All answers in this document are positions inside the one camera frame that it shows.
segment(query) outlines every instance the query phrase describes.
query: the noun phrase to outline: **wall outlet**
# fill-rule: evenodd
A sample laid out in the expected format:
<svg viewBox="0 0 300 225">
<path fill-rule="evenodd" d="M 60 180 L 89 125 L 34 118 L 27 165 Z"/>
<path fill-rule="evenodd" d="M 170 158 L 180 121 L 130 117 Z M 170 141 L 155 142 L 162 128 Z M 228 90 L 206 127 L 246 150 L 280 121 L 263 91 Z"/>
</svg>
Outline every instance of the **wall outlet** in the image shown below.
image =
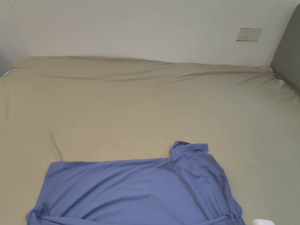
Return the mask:
<svg viewBox="0 0 300 225">
<path fill-rule="evenodd" d="M 258 41 L 260 34 L 262 32 L 261 28 L 240 28 L 237 41 Z"/>
</svg>

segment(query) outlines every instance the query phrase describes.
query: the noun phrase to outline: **beige bed sheet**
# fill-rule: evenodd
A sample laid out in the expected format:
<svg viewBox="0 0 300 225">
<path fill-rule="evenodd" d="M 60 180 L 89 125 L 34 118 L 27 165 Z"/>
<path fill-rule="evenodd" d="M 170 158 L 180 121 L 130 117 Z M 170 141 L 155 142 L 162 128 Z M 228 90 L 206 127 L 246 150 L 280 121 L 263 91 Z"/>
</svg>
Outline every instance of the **beige bed sheet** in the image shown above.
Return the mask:
<svg viewBox="0 0 300 225">
<path fill-rule="evenodd" d="M 243 218 L 299 223 L 300 100 L 259 67 L 31 57 L 0 79 L 0 218 L 25 224 L 51 162 L 208 143 Z"/>
</svg>

